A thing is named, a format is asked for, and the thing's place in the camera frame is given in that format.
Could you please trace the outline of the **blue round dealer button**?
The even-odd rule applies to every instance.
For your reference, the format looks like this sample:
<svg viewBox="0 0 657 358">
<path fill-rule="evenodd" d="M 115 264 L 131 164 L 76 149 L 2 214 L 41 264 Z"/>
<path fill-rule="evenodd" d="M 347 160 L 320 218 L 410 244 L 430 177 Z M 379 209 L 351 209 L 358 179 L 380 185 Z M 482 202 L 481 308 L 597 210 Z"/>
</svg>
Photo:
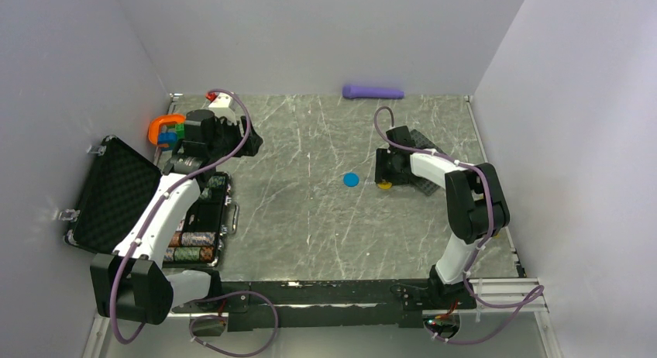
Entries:
<svg viewBox="0 0 657 358">
<path fill-rule="evenodd" d="M 353 172 L 349 172 L 343 176 L 342 179 L 345 186 L 349 188 L 354 188 L 359 184 L 359 176 Z"/>
</svg>

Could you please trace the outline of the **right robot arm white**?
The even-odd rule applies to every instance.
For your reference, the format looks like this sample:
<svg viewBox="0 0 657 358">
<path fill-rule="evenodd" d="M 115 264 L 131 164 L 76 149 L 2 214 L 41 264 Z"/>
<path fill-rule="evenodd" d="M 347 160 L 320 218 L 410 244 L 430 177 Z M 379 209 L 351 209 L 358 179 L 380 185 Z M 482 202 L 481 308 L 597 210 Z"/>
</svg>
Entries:
<svg viewBox="0 0 657 358">
<path fill-rule="evenodd" d="M 492 164 L 472 165 L 421 147 L 419 134 L 407 126 L 383 133 L 388 144 L 376 151 L 376 184 L 418 187 L 427 182 L 445 192 L 451 236 L 428 278 L 428 300 L 446 308 L 466 286 L 476 255 L 510 221 L 510 212 Z"/>
</svg>

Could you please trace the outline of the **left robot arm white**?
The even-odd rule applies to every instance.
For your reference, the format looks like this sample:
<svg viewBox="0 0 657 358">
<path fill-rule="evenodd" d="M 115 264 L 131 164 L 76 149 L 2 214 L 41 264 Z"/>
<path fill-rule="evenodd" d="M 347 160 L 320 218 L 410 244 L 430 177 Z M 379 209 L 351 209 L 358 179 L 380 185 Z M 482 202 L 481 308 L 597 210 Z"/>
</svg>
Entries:
<svg viewBox="0 0 657 358">
<path fill-rule="evenodd" d="M 186 114 L 184 138 L 173 148 L 144 212 L 112 252 L 98 254 L 91 262 L 100 315 L 158 325 L 172 308 L 189 301 L 205 312 L 221 304 L 218 271 L 196 268 L 166 275 L 165 253 L 175 229 L 217 166 L 232 157 L 255 156 L 262 143 L 249 113 L 233 121 L 208 109 Z"/>
</svg>

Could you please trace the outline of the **brown red chip stack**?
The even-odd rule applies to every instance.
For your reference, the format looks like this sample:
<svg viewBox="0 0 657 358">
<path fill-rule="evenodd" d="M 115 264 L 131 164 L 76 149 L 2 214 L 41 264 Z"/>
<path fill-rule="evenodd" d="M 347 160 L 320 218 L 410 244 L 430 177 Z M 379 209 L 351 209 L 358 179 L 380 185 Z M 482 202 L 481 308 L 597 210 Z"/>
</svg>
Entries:
<svg viewBox="0 0 657 358">
<path fill-rule="evenodd" d="M 182 237 L 182 232 L 175 232 L 174 235 L 172 236 L 168 246 L 169 247 L 180 247 L 182 246 L 181 244 L 181 237 Z"/>
</svg>

